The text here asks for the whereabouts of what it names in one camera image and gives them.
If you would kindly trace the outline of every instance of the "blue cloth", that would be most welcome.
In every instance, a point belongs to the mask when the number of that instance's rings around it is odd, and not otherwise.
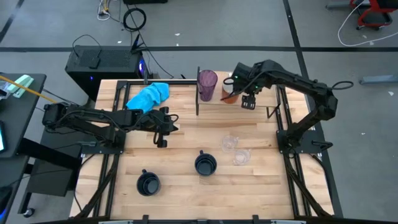
[[[152,110],[154,106],[159,106],[161,102],[169,98],[169,84],[152,83],[142,89],[133,97],[126,106],[130,109],[142,109],[144,113]]]

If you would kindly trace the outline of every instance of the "black cup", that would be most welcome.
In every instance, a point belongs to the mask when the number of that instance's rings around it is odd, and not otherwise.
[[[200,155],[195,160],[195,169],[198,174],[209,176],[216,171],[217,161],[216,159],[207,153],[203,153],[203,150],[200,151]]]
[[[155,195],[160,190],[160,180],[156,174],[143,169],[137,180],[137,190],[143,196]]]

